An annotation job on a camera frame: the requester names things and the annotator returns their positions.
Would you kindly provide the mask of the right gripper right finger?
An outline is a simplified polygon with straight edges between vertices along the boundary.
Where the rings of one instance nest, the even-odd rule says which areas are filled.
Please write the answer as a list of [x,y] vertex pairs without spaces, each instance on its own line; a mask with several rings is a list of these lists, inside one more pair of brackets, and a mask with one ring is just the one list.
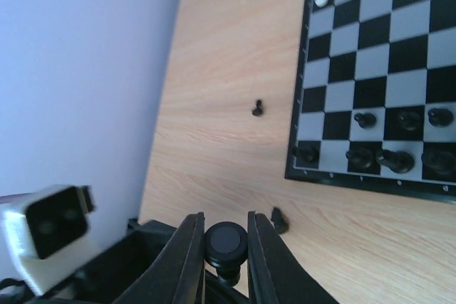
[[264,214],[248,213],[247,237],[250,303],[337,302],[302,268]]

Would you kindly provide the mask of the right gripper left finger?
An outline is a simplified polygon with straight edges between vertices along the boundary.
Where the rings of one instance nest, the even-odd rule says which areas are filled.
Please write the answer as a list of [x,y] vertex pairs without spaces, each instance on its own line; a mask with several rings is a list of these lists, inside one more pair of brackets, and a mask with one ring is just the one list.
[[116,303],[204,303],[204,214],[189,214]]

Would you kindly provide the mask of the black pawn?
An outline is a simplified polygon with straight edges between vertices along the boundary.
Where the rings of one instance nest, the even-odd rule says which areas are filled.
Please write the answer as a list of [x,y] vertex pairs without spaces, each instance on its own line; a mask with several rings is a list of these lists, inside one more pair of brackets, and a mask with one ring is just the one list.
[[271,222],[278,234],[284,234],[289,230],[289,223],[279,207],[274,207],[271,213]]
[[260,117],[264,114],[264,107],[262,99],[256,100],[255,107],[252,109],[252,115],[255,117]]
[[398,124],[404,130],[416,131],[422,126],[421,116],[416,112],[400,111],[397,116]]

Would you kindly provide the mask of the black piece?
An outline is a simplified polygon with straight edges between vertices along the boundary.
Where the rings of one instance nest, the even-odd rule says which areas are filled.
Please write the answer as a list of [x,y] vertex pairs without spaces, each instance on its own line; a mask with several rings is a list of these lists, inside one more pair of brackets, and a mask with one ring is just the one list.
[[305,163],[317,162],[319,158],[318,150],[310,145],[295,146],[293,148],[293,155]]
[[426,149],[421,160],[424,166],[437,174],[449,175],[455,172],[455,155],[448,151]]
[[241,265],[247,257],[247,232],[239,224],[223,221],[205,232],[204,259],[215,268],[223,286],[232,288],[238,284]]
[[375,160],[380,166],[387,167],[396,174],[405,174],[415,166],[415,160],[406,151],[391,151],[380,149],[375,154]]

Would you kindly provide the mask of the black piece lowest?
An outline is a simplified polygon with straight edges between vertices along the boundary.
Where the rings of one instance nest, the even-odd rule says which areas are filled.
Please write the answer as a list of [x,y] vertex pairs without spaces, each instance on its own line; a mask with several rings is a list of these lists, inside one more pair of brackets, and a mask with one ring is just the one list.
[[349,149],[346,153],[346,159],[348,160],[348,163],[355,168],[367,169],[372,165],[374,157],[369,149],[359,147]]

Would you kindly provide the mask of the black pawn low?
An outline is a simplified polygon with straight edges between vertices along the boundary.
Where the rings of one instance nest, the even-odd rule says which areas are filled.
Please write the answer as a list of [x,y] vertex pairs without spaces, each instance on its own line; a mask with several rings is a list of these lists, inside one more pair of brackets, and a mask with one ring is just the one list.
[[430,108],[427,116],[433,127],[448,127],[454,121],[453,112],[448,108]]
[[363,130],[368,130],[375,127],[377,123],[376,116],[371,112],[358,112],[354,115],[353,119],[357,122],[358,126]]

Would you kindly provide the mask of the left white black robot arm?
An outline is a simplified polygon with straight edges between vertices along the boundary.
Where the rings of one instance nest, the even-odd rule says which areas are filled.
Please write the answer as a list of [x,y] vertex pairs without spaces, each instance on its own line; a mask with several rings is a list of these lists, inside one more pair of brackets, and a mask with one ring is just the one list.
[[113,303],[154,262],[176,228],[151,220],[128,221],[125,237],[43,295],[25,281],[1,281],[2,303]]

